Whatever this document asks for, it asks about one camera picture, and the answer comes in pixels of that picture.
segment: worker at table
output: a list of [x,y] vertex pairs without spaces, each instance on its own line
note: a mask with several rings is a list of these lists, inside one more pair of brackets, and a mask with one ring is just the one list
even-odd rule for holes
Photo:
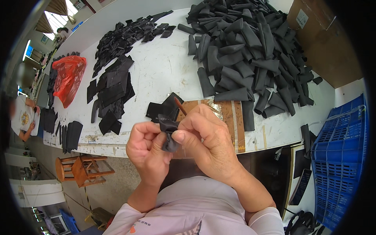
[[166,134],[152,122],[135,124],[126,151],[141,182],[103,235],[284,234],[271,195],[240,164],[227,125],[206,105],[188,113],[172,138],[208,177],[158,193],[172,158],[161,149]]
[[16,99],[9,98],[9,116],[11,127],[14,133],[21,140],[27,141],[31,135],[43,138],[43,128],[39,125],[40,108],[24,95],[17,96]]

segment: blue plastic crate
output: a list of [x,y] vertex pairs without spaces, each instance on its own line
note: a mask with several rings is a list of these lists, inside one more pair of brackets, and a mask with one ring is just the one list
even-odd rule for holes
[[325,122],[311,148],[315,217],[331,230],[346,212],[363,170],[368,131],[364,96],[332,109],[328,118],[335,115],[340,116]]

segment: pink sleeve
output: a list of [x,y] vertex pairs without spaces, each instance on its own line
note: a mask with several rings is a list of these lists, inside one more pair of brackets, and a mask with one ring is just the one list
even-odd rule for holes
[[146,213],[141,213],[125,203],[116,213],[114,220],[103,235],[125,235],[133,224],[145,215]]
[[284,229],[279,211],[274,207],[267,207],[252,216],[248,226],[253,229],[257,235],[284,235]]

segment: forearm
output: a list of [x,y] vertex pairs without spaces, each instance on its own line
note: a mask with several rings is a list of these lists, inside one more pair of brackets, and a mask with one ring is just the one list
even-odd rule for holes
[[258,212],[270,206],[276,207],[264,185],[244,168],[234,177],[230,186],[238,194],[239,201],[247,212]]
[[150,186],[143,181],[128,198],[128,204],[141,213],[155,208],[159,187]]

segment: pile of black fabric pieces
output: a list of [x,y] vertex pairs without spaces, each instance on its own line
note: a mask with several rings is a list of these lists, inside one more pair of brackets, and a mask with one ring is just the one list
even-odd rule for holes
[[98,60],[94,65],[92,77],[96,77],[101,68],[116,57],[130,52],[133,48],[132,45],[138,40],[142,39],[142,42],[152,41],[157,35],[161,35],[161,38],[168,38],[176,26],[161,24],[156,28],[155,22],[172,12],[162,12],[146,18],[141,17],[135,22],[127,20],[125,21],[126,26],[121,22],[117,23],[115,30],[106,33],[99,41],[98,51],[95,54],[95,58],[98,58]]
[[[254,130],[255,93],[259,94],[255,112],[264,118],[282,112],[293,116],[293,103],[314,103],[307,85],[314,77],[312,68],[305,67],[307,58],[286,18],[262,0],[205,0],[192,5],[186,18],[191,28],[178,25],[191,34],[188,55],[203,63],[197,72],[203,96],[242,101],[245,131]],[[202,35],[194,38],[196,32]],[[208,78],[212,75],[214,87]],[[266,88],[274,88],[274,83],[278,92],[269,99]]]
[[63,153],[70,153],[71,150],[77,150],[83,125],[78,121],[73,121],[68,126],[60,126],[60,144]]
[[40,112],[39,122],[43,124],[43,130],[52,134],[55,132],[55,122],[57,118],[58,118],[58,113],[55,114],[55,111],[53,108],[49,108],[49,109],[42,108]]
[[158,115],[162,114],[166,117],[168,117],[172,121],[176,121],[177,116],[179,114],[179,107],[175,103],[174,97],[178,99],[180,104],[184,103],[184,100],[180,98],[177,94],[172,92],[165,101],[163,101],[162,104],[157,103],[149,103],[149,106],[146,111],[146,117],[149,117],[152,119],[152,122],[159,123]]
[[[71,56],[75,56],[75,55],[80,56],[80,53],[79,52],[72,52],[70,55]],[[58,60],[60,60],[61,58],[64,58],[64,57],[65,57],[65,55],[59,56],[57,59],[53,59],[52,63],[51,63],[50,78],[49,78],[48,86],[47,86],[47,93],[48,93],[48,96],[49,96],[49,100],[48,100],[49,107],[52,107],[53,101],[55,99],[55,96],[53,96],[53,93],[55,92],[55,90],[53,88],[55,86],[56,77],[58,76],[58,71],[54,70],[52,68],[52,64],[55,61],[58,61]]]
[[102,118],[99,128],[103,135],[111,130],[117,135],[120,132],[118,119],[124,114],[124,104],[135,95],[128,71],[133,63],[131,56],[119,56],[100,76],[98,84],[94,79],[87,88],[87,103],[98,93],[92,107],[91,123],[95,122],[99,109],[98,117]]

